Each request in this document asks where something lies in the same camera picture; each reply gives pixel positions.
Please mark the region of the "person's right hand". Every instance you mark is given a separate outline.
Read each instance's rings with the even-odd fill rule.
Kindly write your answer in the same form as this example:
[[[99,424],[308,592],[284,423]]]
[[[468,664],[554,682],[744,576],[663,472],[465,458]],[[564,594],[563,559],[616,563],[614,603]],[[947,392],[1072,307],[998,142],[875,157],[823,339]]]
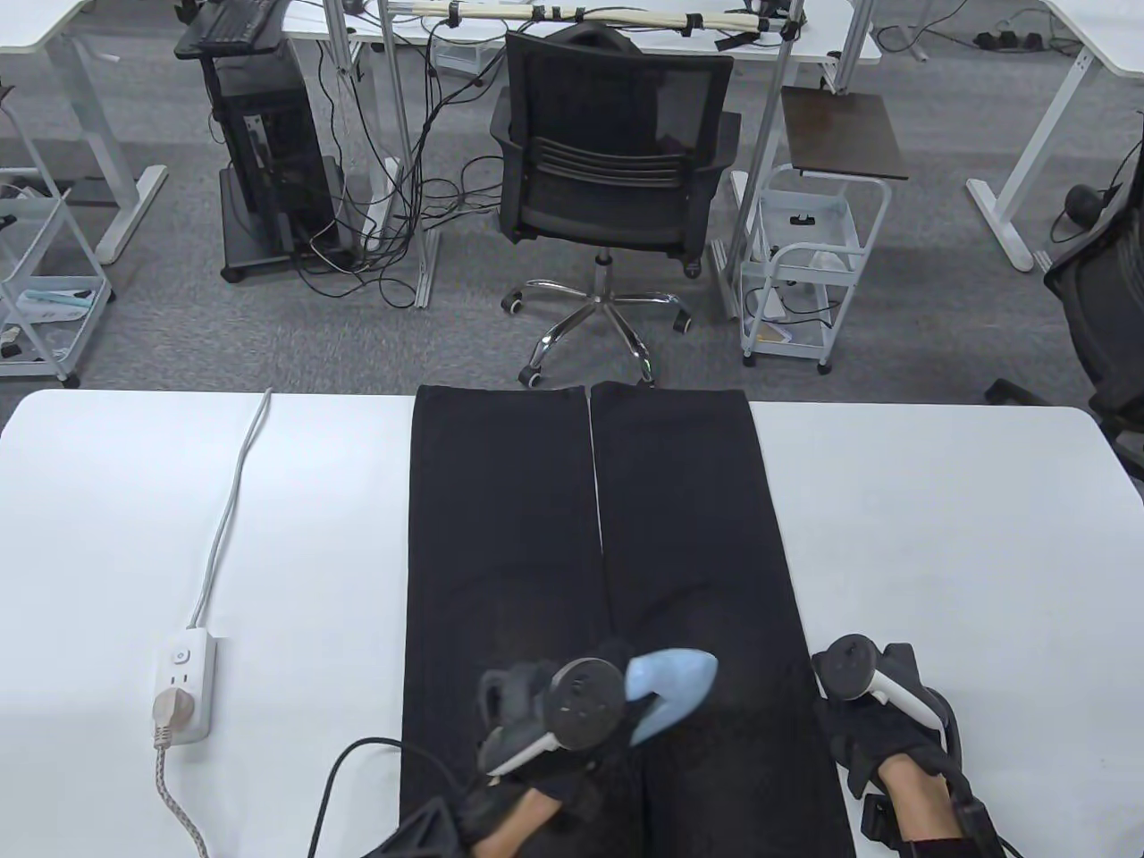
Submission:
[[[823,691],[815,715],[855,797],[869,786],[884,789],[881,768],[898,755],[964,782],[955,715],[922,683],[908,643],[877,648],[865,635],[845,635],[812,656],[812,668]]]

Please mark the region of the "person's left hand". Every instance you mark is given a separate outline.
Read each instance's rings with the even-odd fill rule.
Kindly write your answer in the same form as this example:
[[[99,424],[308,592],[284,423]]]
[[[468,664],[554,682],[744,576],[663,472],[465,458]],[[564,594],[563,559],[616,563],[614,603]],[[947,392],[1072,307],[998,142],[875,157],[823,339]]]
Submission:
[[[593,778],[645,739],[664,697],[648,656],[612,643],[565,664],[524,661],[480,675],[485,728],[471,788],[455,809],[472,855],[515,855],[564,812],[593,803]]]

